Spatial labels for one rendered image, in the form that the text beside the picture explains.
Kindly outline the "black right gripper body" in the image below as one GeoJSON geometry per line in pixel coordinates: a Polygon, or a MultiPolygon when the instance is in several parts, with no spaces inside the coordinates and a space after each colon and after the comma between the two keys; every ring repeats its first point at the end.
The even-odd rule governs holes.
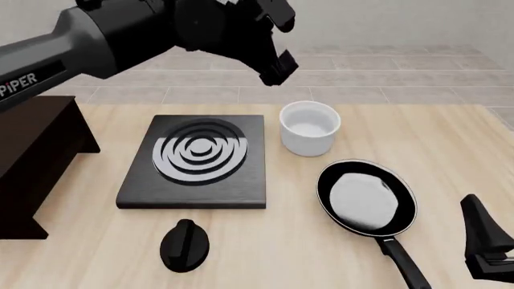
{"type": "Polygon", "coordinates": [[[480,252],[466,248],[467,269],[473,279],[489,281],[514,281],[514,257],[507,253],[514,247],[502,247],[498,252],[480,252]]]}

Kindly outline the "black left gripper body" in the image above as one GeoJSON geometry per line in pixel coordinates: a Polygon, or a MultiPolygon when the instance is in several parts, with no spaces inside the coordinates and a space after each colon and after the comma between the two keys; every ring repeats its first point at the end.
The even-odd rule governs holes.
{"type": "Polygon", "coordinates": [[[272,28],[226,28],[224,57],[235,59],[259,74],[283,75],[285,68],[275,49],[272,31],[272,28]]]}

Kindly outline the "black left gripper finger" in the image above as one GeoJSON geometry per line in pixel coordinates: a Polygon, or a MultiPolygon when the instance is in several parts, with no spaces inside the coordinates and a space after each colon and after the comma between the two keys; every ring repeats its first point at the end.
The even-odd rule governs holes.
{"type": "Polygon", "coordinates": [[[268,87],[280,86],[288,78],[288,72],[276,67],[267,67],[259,73],[259,78],[268,87]]]}
{"type": "Polygon", "coordinates": [[[298,69],[299,65],[289,50],[284,50],[284,52],[278,56],[278,67],[279,71],[295,71],[298,69]]]}

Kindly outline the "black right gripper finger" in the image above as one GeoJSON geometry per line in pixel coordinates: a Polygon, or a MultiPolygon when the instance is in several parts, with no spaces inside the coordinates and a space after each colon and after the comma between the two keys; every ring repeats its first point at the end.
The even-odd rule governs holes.
{"type": "Polygon", "coordinates": [[[460,202],[466,233],[465,256],[485,259],[508,259],[509,234],[488,213],[475,194],[460,202]]]}

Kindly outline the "white bowl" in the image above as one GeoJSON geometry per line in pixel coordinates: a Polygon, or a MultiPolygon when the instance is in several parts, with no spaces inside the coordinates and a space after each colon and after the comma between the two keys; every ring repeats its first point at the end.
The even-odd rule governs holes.
{"type": "Polygon", "coordinates": [[[302,157],[327,153],[341,127],[341,117],[329,105],[302,100],[285,105],[279,113],[282,144],[302,157]]]}

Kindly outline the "dark wooden cabinet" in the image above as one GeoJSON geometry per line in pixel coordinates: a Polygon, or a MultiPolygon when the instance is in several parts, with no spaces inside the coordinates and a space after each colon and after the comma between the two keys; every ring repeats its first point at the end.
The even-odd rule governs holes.
{"type": "Polygon", "coordinates": [[[0,112],[0,240],[44,240],[35,213],[79,153],[99,153],[74,96],[0,112]]]}

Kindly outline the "black frying pan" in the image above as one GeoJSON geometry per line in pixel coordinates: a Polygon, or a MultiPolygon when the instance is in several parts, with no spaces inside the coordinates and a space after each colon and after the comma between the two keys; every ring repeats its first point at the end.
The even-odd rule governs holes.
{"type": "Polygon", "coordinates": [[[396,239],[413,225],[418,203],[412,189],[393,170],[359,159],[334,161],[321,170],[316,195],[338,226],[375,240],[409,289],[432,289],[396,239]]]}

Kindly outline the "flat black stove plate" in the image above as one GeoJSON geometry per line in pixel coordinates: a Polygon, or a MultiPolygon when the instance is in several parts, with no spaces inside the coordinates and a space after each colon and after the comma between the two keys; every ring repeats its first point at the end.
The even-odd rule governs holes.
{"type": "Polygon", "coordinates": [[[156,115],[119,209],[265,209],[264,117],[156,115]]]}

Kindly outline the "round black stove knob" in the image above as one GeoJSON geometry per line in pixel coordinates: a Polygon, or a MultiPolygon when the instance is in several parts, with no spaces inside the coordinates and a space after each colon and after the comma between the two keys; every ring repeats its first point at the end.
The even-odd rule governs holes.
{"type": "Polygon", "coordinates": [[[210,251],[207,233],[190,219],[181,219],[161,240],[160,257],[165,267],[186,273],[200,267],[210,251]]]}

